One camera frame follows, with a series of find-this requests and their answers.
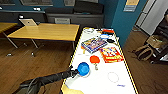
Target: paper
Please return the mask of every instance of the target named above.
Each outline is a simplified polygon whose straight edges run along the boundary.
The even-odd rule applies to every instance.
[[[138,5],[139,0],[127,0],[126,5]]]

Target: wall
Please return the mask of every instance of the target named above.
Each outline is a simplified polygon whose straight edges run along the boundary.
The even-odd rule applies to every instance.
[[[42,11],[46,9],[47,7],[51,6],[24,6],[20,2],[20,0],[13,0],[15,5],[11,6],[1,6],[3,10],[10,10],[10,11],[34,11],[34,7],[40,7]],[[64,6],[64,0],[52,0],[53,2],[53,7],[67,7]],[[99,3],[104,4],[104,0],[99,0]]]
[[[120,37],[119,42],[120,42],[121,47],[124,46],[126,39],[128,38],[130,31],[132,30],[132,27],[134,26],[141,10],[143,9],[147,0],[139,0],[139,3],[138,3],[136,10],[134,12],[124,12],[123,11],[125,4],[126,4],[126,1],[127,0],[118,0],[116,9],[111,9],[112,13],[114,13],[114,14],[111,14],[111,19],[113,19],[112,23],[110,23],[111,19],[109,22],[106,21],[108,19],[105,19],[105,21],[106,21],[105,25],[107,23],[111,24],[111,26],[106,25],[105,27],[106,28],[113,28],[115,30],[117,36]]]
[[[118,5],[118,0],[106,0],[104,2],[104,25],[110,28]]]

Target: yellow object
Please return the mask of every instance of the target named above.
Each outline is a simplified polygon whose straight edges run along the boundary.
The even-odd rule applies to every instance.
[[[61,90],[63,94],[84,94],[80,90],[69,89],[65,84],[62,85]]]

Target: blue disc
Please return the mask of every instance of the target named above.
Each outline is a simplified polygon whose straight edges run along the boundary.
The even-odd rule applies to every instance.
[[[90,68],[89,65],[86,62],[82,62],[78,65],[78,71],[80,76],[85,76],[89,73]]]

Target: tabletop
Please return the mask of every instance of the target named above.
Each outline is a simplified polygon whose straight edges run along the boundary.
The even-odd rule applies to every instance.
[[[24,26],[8,35],[11,38],[75,41],[79,25],[40,23],[37,26]]]
[[[136,94],[137,89],[125,59],[120,62],[105,63],[99,51],[93,54],[85,51],[83,54],[81,43],[90,38],[97,38],[100,35],[101,33],[97,33],[96,30],[92,33],[82,32],[71,65],[73,69],[77,69],[81,62],[86,62],[90,67],[90,73],[87,77],[77,75],[74,78],[67,78],[62,87],[63,92],[65,91],[64,87],[67,86],[70,90],[82,91],[83,93],[80,94]],[[110,38],[115,40],[117,45],[108,43],[105,47],[115,47],[123,55],[115,34],[111,35]],[[100,58],[100,63],[97,65],[98,70],[95,70],[95,65],[91,64],[89,60],[92,55]]]
[[[16,25],[17,25],[17,23],[0,22],[0,33],[6,31]]]

